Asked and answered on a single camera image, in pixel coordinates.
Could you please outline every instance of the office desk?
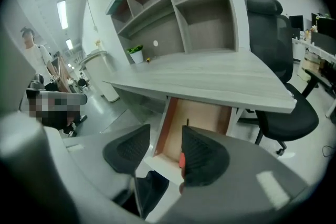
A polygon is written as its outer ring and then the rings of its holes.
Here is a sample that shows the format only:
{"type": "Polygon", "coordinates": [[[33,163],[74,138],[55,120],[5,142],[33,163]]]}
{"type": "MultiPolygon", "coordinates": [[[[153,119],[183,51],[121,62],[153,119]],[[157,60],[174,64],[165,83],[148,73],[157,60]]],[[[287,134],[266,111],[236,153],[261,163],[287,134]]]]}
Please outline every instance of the office desk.
{"type": "Polygon", "coordinates": [[[225,135],[243,109],[290,113],[295,107],[276,75],[246,50],[168,55],[127,66],[106,82],[141,123],[152,124],[145,161],[176,184],[182,125],[225,135]]]}
{"type": "MultiPolygon", "coordinates": [[[[297,39],[292,39],[293,45],[294,44],[300,44],[302,46],[305,46],[306,48],[309,49],[310,52],[318,55],[319,57],[321,57],[322,59],[328,61],[329,63],[336,63],[336,56],[335,55],[331,55],[330,53],[322,50],[321,48],[317,47],[311,43],[309,43],[308,41],[304,41],[304,40],[297,40],[297,39]]],[[[303,65],[303,60],[300,61],[300,66],[299,66],[299,70],[302,69],[302,65],[303,65]]],[[[326,117],[329,118],[331,113],[334,111],[334,109],[336,108],[336,100],[334,100],[333,104],[331,105],[331,107],[328,109],[328,111],[326,112],[326,117]]]]}

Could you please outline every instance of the potted plant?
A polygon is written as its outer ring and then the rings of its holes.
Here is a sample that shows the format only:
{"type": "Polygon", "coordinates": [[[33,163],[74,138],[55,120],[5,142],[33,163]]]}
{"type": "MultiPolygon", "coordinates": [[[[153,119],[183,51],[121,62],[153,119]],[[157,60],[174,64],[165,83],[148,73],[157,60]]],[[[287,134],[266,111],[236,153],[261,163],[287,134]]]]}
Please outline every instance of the potted plant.
{"type": "Polygon", "coordinates": [[[143,45],[137,45],[133,48],[128,48],[127,53],[132,57],[135,63],[143,62],[143,55],[142,55],[142,48],[143,45]]]}

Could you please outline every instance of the white t-shirt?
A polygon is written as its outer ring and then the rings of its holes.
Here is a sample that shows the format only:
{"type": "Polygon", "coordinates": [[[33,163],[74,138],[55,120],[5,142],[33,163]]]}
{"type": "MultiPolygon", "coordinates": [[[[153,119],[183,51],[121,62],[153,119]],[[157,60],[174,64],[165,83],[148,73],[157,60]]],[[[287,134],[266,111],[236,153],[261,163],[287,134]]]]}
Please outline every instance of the white t-shirt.
{"type": "Polygon", "coordinates": [[[46,67],[48,61],[52,61],[50,54],[43,45],[33,45],[26,49],[24,55],[28,62],[35,69],[36,73],[41,74],[44,78],[44,85],[50,83],[51,75],[46,67]]]}

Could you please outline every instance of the open drawer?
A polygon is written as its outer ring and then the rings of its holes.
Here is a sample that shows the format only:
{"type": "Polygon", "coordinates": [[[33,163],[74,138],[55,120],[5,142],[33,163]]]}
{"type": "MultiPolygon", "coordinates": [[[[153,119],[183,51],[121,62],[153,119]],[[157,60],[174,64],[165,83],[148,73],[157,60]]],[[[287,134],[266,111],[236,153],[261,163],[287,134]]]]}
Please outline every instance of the open drawer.
{"type": "Polygon", "coordinates": [[[162,116],[158,135],[153,143],[152,156],[145,162],[159,174],[179,185],[183,182],[179,160],[182,145],[182,126],[188,125],[225,135],[232,108],[169,98],[162,116]]]}

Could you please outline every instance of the fluorescent light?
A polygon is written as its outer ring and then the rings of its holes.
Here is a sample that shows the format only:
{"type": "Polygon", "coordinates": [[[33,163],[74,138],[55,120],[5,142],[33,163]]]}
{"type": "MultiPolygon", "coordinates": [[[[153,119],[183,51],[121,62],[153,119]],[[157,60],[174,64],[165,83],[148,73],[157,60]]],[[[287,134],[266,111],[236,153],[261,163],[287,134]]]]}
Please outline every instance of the fluorescent light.
{"type": "Polygon", "coordinates": [[[69,50],[72,50],[72,49],[73,49],[73,46],[72,46],[71,39],[68,39],[68,40],[65,41],[65,42],[67,43],[69,50]]]}
{"type": "Polygon", "coordinates": [[[62,29],[68,28],[67,10],[66,10],[65,0],[57,3],[57,9],[58,9],[58,16],[59,16],[59,20],[62,25],[62,29]]]}

